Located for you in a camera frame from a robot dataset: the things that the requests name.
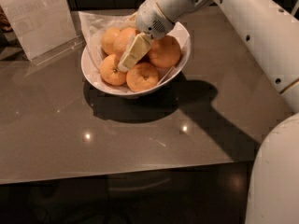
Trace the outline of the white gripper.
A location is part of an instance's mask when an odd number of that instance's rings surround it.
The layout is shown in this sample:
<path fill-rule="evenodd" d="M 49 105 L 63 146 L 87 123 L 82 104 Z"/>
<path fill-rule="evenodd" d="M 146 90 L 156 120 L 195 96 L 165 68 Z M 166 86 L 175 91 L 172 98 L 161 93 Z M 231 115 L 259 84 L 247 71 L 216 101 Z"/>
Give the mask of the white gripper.
<path fill-rule="evenodd" d="M 143 33 L 129 38 L 118 64 L 122 72 L 128 72 L 149 52 L 151 39 L 165 37 L 175 26 L 163 14 L 156 0 L 146 0 L 126 22 L 135 22 L 136 28 Z"/>

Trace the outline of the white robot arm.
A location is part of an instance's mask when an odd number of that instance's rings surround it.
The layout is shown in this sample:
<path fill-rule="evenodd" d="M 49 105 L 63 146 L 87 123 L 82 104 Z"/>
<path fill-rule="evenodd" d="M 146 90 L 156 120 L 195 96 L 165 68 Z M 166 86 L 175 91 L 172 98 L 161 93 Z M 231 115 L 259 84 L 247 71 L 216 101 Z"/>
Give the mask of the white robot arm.
<path fill-rule="evenodd" d="M 272 0 L 146 0 L 133 15 L 140 32 L 119 69 L 127 72 L 177 20 L 216 3 L 294 114 L 261 144 L 249 184 L 245 224 L 299 224 L 299 22 Z"/>

